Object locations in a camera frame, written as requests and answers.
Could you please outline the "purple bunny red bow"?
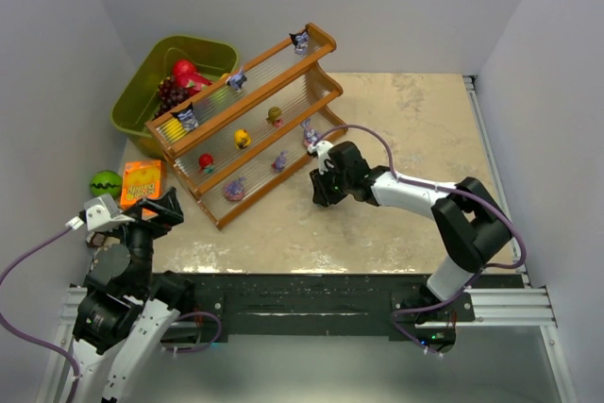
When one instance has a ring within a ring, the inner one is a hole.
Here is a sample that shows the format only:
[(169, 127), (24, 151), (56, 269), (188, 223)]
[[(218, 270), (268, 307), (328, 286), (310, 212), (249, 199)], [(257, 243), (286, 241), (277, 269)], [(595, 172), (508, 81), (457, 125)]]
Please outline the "purple bunny red bow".
[(277, 155), (277, 157), (271, 164), (271, 167), (273, 168), (273, 170), (275, 172), (280, 173), (285, 169), (285, 167), (287, 165), (287, 154), (288, 154), (288, 151), (283, 150)]

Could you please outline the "purple bunny pink base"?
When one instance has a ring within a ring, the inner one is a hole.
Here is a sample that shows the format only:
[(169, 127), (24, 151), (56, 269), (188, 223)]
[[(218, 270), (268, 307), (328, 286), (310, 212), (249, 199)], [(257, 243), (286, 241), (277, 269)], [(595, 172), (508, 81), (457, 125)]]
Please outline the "purple bunny pink base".
[(305, 148), (316, 144), (320, 140), (321, 133), (311, 126), (310, 118), (305, 119), (300, 126), (303, 129), (302, 144)]

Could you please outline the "red heart toy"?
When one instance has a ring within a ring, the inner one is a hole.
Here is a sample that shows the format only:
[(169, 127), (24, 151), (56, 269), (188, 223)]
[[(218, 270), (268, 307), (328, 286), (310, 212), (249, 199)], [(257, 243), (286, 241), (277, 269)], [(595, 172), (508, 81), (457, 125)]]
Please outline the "red heart toy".
[(198, 159), (199, 172), (204, 174), (210, 174), (214, 171), (214, 158), (212, 154), (204, 153), (199, 156)]

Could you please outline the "purple figure pink donut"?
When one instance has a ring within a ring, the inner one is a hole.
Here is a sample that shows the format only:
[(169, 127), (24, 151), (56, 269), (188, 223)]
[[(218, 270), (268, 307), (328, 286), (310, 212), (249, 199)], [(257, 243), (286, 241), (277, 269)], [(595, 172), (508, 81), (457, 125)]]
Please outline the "purple figure pink donut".
[(239, 177), (229, 181), (223, 187), (223, 197), (227, 201), (231, 201), (231, 202), (242, 201), (246, 194), (246, 189), (244, 186), (245, 182), (246, 182), (246, 178), (244, 176), (239, 176)]

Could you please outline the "orange three-tier ribbed shelf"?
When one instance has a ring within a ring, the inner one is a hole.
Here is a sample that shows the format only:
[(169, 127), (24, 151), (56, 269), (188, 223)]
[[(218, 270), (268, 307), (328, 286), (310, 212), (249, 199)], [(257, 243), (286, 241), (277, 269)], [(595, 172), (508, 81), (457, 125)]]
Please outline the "orange three-tier ribbed shelf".
[[(217, 228), (232, 222), (309, 162), (300, 126), (305, 119), (310, 118), (311, 126), (330, 140), (345, 133), (344, 120), (329, 107), (344, 90), (320, 65), (337, 44), (318, 25), (307, 24), (300, 31), (305, 27), (310, 34), (305, 55), (297, 55), (290, 37), (285, 38), (242, 66), (247, 76), (243, 89), (235, 92), (227, 86), (227, 101), (219, 109), (211, 104), (210, 96), (227, 85), (220, 80), (176, 107), (180, 110), (192, 103), (199, 122), (197, 129), (177, 142), (167, 142), (161, 133), (161, 126), (174, 118), (170, 113), (146, 125), (184, 190)], [(271, 107), (282, 110), (279, 128), (266, 122)], [(241, 128), (252, 140), (245, 149), (238, 149), (234, 142), (234, 132)], [(288, 151), (287, 165), (277, 173), (271, 164), (283, 150)], [(199, 172), (198, 159), (204, 153), (214, 158), (210, 174)], [(223, 187), (239, 176), (246, 178), (245, 197), (240, 202), (227, 201)]]

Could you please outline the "brown round toy figure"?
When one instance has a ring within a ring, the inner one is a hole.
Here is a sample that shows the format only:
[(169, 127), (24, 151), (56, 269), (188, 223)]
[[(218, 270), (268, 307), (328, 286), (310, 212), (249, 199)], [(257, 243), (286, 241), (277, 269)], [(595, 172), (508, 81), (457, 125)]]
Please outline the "brown round toy figure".
[(268, 109), (266, 122), (274, 127), (279, 128), (283, 125), (282, 110), (279, 107), (271, 107)]

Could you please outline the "black-headed purple striped figure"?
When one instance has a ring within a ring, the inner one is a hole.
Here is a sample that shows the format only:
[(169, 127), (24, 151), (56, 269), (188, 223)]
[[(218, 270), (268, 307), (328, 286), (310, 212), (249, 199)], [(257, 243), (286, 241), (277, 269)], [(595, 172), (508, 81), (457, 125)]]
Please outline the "black-headed purple striped figure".
[(172, 112), (171, 115), (179, 121), (186, 132), (194, 131), (199, 127), (199, 122), (195, 115), (192, 103), (184, 109)]

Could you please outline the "yellow duck toy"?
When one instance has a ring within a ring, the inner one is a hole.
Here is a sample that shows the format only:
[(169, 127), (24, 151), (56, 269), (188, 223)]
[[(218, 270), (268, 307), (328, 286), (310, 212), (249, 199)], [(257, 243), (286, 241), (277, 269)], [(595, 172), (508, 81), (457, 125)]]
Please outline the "yellow duck toy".
[(251, 136), (246, 129), (237, 129), (234, 132), (234, 142), (238, 149), (245, 149), (251, 145)]

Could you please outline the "purple figure dark wings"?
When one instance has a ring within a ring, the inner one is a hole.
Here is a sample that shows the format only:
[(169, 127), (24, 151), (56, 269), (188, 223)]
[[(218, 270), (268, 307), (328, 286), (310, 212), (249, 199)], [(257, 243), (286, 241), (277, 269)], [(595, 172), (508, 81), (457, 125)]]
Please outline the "purple figure dark wings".
[(226, 84), (235, 92), (240, 92), (243, 89), (243, 84), (247, 81), (247, 76), (241, 67), (236, 73), (233, 73), (226, 79)]

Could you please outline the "black figure toy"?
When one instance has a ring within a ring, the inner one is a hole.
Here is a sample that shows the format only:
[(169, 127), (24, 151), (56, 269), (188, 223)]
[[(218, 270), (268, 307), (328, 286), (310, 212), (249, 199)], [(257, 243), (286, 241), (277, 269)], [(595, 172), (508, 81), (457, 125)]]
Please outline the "black figure toy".
[(305, 27), (302, 31), (297, 33), (289, 34), (292, 45), (294, 46), (294, 52), (297, 55), (305, 55), (308, 51), (310, 34), (309, 30)]

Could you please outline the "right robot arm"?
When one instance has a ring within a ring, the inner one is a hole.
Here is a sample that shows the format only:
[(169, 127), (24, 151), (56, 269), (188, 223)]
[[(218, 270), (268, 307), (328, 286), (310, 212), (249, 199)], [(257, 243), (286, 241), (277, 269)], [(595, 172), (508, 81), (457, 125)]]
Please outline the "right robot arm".
[(403, 175), (341, 133), (316, 146), (298, 132), (246, 150), (206, 141), (162, 161), (184, 219), (156, 240), (155, 272), (423, 270), (439, 302), (513, 235), (479, 180)]

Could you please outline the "brown object by left arm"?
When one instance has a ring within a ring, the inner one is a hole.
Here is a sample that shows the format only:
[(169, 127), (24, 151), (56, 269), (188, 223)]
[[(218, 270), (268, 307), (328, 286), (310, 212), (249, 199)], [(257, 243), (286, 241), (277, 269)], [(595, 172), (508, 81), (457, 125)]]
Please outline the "brown object by left arm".
[(90, 249), (102, 247), (108, 239), (108, 235), (104, 232), (90, 232), (85, 239), (85, 244)]

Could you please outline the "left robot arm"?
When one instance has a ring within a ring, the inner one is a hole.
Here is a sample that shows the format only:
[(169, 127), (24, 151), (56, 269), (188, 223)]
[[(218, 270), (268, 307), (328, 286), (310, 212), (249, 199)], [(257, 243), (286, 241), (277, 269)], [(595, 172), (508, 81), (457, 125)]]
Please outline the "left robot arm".
[(84, 278), (73, 353), (78, 369), (70, 402), (123, 402), (170, 325), (193, 307), (194, 284), (167, 271), (152, 273), (154, 241), (184, 221), (176, 189), (122, 210), (108, 194), (79, 214), (90, 233), (115, 242)]

